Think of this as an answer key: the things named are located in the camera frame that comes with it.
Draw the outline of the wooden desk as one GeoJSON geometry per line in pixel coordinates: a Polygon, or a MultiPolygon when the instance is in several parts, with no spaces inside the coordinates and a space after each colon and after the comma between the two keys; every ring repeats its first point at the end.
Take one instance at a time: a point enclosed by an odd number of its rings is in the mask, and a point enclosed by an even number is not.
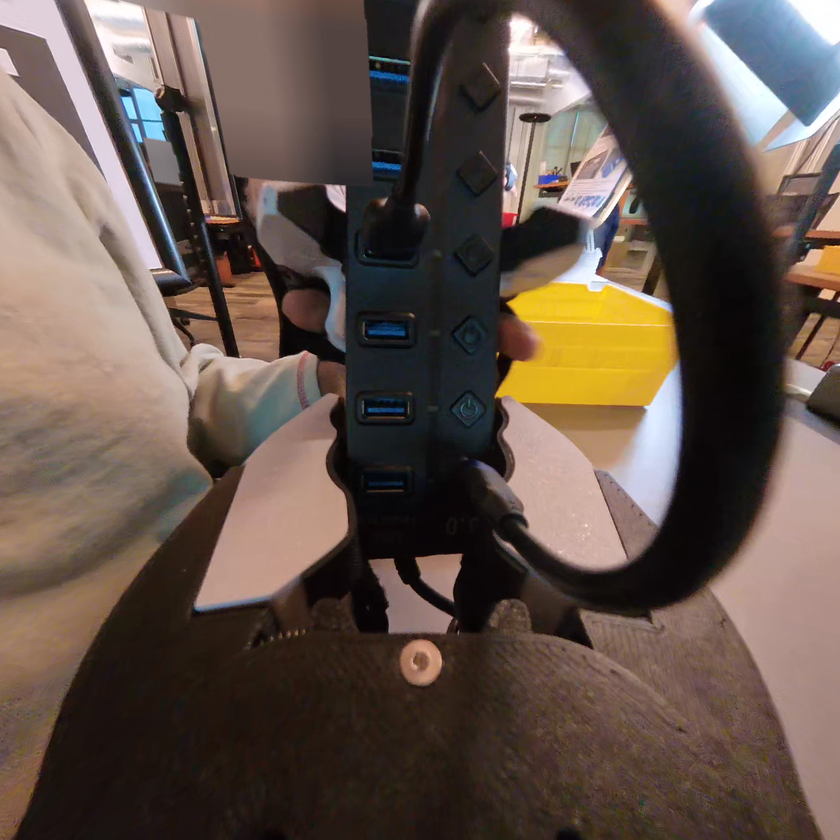
{"type": "Polygon", "coordinates": [[[813,229],[795,247],[782,292],[788,350],[802,361],[828,320],[839,320],[839,231],[813,229]]]}

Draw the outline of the black multi-port usb hub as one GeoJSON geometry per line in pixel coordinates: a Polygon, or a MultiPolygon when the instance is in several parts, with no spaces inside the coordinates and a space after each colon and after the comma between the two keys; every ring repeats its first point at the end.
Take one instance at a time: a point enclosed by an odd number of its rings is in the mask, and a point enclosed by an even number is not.
{"type": "Polygon", "coordinates": [[[450,474],[493,449],[508,22],[469,2],[444,52],[412,205],[423,239],[397,260],[364,213],[402,174],[411,20],[423,2],[366,2],[373,183],[347,188],[346,484],[367,560],[461,553],[477,520],[450,474]]]}

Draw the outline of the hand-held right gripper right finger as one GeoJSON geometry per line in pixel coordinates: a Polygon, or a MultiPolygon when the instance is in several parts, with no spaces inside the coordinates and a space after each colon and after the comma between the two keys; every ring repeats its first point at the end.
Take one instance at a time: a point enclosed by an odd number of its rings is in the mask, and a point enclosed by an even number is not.
{"type": "Polygon", "coordinates": [[[591,462],[560,431],[509,396],[503,441],[509,484],[531,533],[565,562],[588,571],[619,568],[627,555],[591,462]]]}

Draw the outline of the black floor lamp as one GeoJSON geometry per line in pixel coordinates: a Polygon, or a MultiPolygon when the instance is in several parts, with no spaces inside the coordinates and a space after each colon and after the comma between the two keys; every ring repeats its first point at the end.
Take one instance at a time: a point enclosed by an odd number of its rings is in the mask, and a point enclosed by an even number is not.
{"type": "Polygon", "coordinates": [[[520,116],[520,121],[530,127],[529,135],[528,135],[528,147],[526,152],[526,159],[524,162],[524,169],[523,174],[521,175],[520,179],[520,186],[519,186],[519,201],[518,201],[518,210],[517,210],[517,226],[520,225],[523,219],[523,206],[526,200],[527,194],[527,186],[528,186],[528,178],[529,178],[529,170],[530,170],[530,162],[532,158],[532,148],[534,143],[535,133],[537,131],[537,126],[545,124],[546,122],[551,120],[551,115],[543,112],[543,111],[532,111],[532,112],[525,112],[520,116]]]}

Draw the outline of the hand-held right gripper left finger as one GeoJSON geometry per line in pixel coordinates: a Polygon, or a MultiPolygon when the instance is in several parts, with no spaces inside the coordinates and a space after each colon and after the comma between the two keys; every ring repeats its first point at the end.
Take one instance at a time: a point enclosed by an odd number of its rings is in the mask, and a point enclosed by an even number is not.
{"type": "Polygon", "coordinates": [[[293,602],[296,585],[350,534],[347,497],[329,475],[337,441],[326,395],[248,457],[194,609],[293,602]]]}

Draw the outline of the printed instruction sheet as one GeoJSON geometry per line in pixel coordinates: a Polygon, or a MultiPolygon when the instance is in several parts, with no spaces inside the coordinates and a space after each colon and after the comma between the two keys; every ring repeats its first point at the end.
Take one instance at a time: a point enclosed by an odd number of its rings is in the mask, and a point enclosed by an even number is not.
{"type": "Polygon", "coordinates": [[[559,210],[596,228],[619,203],[632,176],[614,132],[606,126],[563,192],[559,210]]]}

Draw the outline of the yellow plastic bin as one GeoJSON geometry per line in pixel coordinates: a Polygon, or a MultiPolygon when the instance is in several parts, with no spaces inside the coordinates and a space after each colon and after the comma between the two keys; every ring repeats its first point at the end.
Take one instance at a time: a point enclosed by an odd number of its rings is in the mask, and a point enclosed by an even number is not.
{"type": "Polygon", "coordinates": [[[541,342],[500,385],[520,403],[648,406],[678,360],[670,305],[608,280],[555,281],[511,309],[541,342]]]}

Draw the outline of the person's left forearm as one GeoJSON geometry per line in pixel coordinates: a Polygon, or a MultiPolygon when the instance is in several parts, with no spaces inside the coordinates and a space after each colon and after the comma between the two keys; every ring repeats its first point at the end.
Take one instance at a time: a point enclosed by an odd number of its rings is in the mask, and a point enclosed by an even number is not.
{"type": "Polygon", "coordinates": [[[187,444],[208,469],[240,466],[280,427],[322,397],[319,360],[303,352],[272,362],[189,350],[181,374],[190,393],[187,444]]]}

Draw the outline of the person's left hand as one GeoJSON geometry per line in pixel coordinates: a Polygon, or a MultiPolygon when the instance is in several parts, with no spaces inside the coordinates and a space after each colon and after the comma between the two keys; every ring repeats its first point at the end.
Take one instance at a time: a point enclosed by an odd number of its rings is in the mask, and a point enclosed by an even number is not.
{"type": "MultiPolygon", "coordinates": [[[[331,341],[326,331],[330,298],[328,292],[316,289],[292,290],[286,294],[281,311],[289,322],[305,333],[323,340],[329,348],[319,356],[317,366],[318,387],[322,395],[333,394],[344,398],[347,374],[343,362],[344,351],[331,341]]],[[[512,361],[532,360],[541,349],[541,339],[536,332],[510,309],[508,301],[500,301],[498,322],[498,351],[512,361]]]]}

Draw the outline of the black stand pole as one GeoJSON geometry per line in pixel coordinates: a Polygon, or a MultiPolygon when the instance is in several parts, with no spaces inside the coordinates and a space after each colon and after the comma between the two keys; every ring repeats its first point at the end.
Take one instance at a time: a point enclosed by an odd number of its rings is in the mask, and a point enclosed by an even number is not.
{"type": "MultiPolygon", "coordinates": [[[[57,6],[63,18],[71,43],[85,71],[91,89],[98,102],[102,117],[112,137],[112,142],[129,179],[134,197],[140,208],[145,225],[150,233],[163,267],[152,274],[161,294],[174,297],[195,288],[188,275],[186,264],[177,247],[172,226],[165,215],[164,207],[154,185],[150,167],[130,127],[128,115],[122,104],[117,83],[109,68],[100,40],[92,23],[86,5],[81,1],[58,1],[57,6]]],[[[180,121],[182,113],[188,114],[189,107],[184,98],[178,98],[173,89],[164,90],[164,102],[174,109],[164,110],[163,123],[174,130],[175,168],[178,183],[182,189],[185,206],[188,238],[196,247],[197,263],[204,270],[206,288],[213,303],[214,320],[219,329],[226,355],[239,357],[233,323],[228,311],[223,284],[218,275],[217,264],[207,220],[198,195],[196,178],[186,147],[184,131],[180,121]]]]}

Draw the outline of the person in grey sweatshirt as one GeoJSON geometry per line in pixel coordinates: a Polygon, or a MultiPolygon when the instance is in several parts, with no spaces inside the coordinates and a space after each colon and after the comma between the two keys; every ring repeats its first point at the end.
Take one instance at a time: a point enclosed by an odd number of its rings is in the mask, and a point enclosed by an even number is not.
{"type": "Polygon", "coordinates": [[[88,154],[2,73],[2,838],[101,624],[209,487],[182,342],[88,154]]]}

